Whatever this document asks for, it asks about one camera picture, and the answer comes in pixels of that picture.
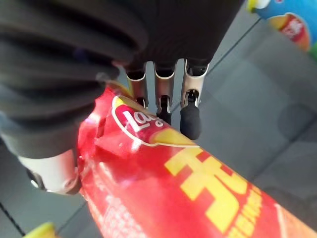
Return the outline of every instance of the red chip bag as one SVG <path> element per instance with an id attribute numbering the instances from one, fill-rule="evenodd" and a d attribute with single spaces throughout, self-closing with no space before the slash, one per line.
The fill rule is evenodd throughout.
<path id="1" fill-rule="evenodd" d="M 299 238 L 315 232 L 108 87 L 79 132 L 81 193 L 105 238 Z"/>

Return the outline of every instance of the floor tile grout line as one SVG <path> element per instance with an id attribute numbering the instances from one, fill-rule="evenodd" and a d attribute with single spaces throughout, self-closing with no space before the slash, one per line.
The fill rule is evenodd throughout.
<path id="1" fill-rule="evenodd" d="M 300 131 L 293 139 L 289 141 L 289 143 L 283 148 L 281 148 L 279 151 L 277 151 L 270 159 L 267 161 L 260 169 L 258 169 L 251 177 L 248 179 L 249 182 L 254 182 L 254 180 L 261 175 L 270 165 L 274 163 L 274 161 L 281 156 L 288 148 L 290 148 L 293 144 L 293 142 L 297 141 L 301 135 L 303 135 L 305 132 L 309 131 L 309 129 L 316 123 L 317 117 L 314 117 L 310 122 L 308 122 L 302 131 Z"/>
<path id="2" fill-rule="evenodd" d="M 70 222 L 71 220 L 87 205 L 87 202 L 85 201 L 83 205 L 81 205 L 68 219 L 64 224 L 57 230 L 57 234 L 59 234 Z"/>
<path id="3" fill-rule="evenodd" d="M 212 68 L 210 68 L 206 74 L 206 77 L 233 51 L 233 49 L 252 31 L 252 29 L 261 21 L 261 18 L 256 20 L 255 23 L 250 26 L 249 29 L 246 30 L 246 32 L 231 46 L 227 52 L 217 61 L 217 63 L 214 64 Z M 177 108 L 180 107 L 180 100 L 178 101 L 177 105 L 172 108 L 171 112 L 173 113 L 174 111 L 177 110 Z"/>
<path id="4" fill-rule="evenodd" d="M 9 219 L 9 221 L 12 223 L 14 228 L 19 232 L 19 234 L 23 237 L 25 236 L 25 232 L 22 230 L 22 228 L 19 226 L 19 224 L 15 221 L 15 219 L 11 216 L 9 211 L 4 207 L 4 205 L 0 202 L 0 210 L 3 211 L 4 215 Z"/>

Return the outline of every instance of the lay's chip bag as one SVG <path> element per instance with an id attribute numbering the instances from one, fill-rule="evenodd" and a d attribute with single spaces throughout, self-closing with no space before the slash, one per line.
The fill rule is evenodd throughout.
<path id="1" fill-rule="evenodd" d="M 260 189 L 108 87 L 79 132 L 81 193 L 105 238 L 316 238 Z"/>
<path id="2" fill-rule="evenodd" d="M 317 60 L 317 0 L 248 0 L 248 9 Z"/>

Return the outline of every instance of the lay's logo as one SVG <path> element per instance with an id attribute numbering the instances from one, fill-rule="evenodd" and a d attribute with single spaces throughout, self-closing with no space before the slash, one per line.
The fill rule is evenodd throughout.
<path id="1" fill-rule="evenodd" d="M 170 128 L 162 119 L 150 114 L 128 97 L 115 96 L 111 113 L 122 131 L 144 145 L 197 147 L 193 141 Z"/>

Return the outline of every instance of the black rubber fingertip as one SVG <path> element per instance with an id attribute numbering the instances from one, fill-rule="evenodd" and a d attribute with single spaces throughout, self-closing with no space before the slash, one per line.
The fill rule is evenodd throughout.
<path id="1" fill-rule="evenodd" d="M 180 131 L 191 140 L 198 139 L 202 132 L 199 109 L 193 103 L 180 111 Z"/>
<path id="2" fill-rule="evenodd" d="M 172 113 L 168 113 L 168 112 L 157 113 L 157 117 L 161 118 L 164 122 L 172 125 Z"/>

